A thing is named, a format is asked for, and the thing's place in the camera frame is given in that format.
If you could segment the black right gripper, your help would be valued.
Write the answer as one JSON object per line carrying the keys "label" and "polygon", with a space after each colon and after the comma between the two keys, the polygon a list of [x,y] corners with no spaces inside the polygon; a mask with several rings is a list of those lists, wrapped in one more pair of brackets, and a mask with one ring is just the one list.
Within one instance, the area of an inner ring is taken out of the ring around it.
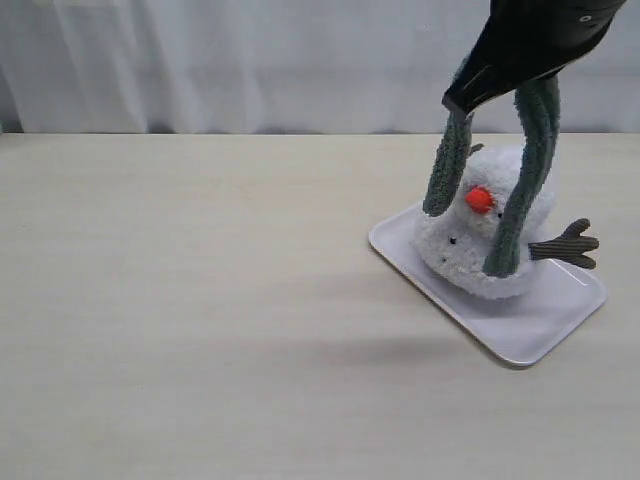
{"label": "black right gripper", "polygon": [[551,76],[591,52],[607,34],[622,1],[492,1],[472,53],[464,57],[441,103],[453,114]]}

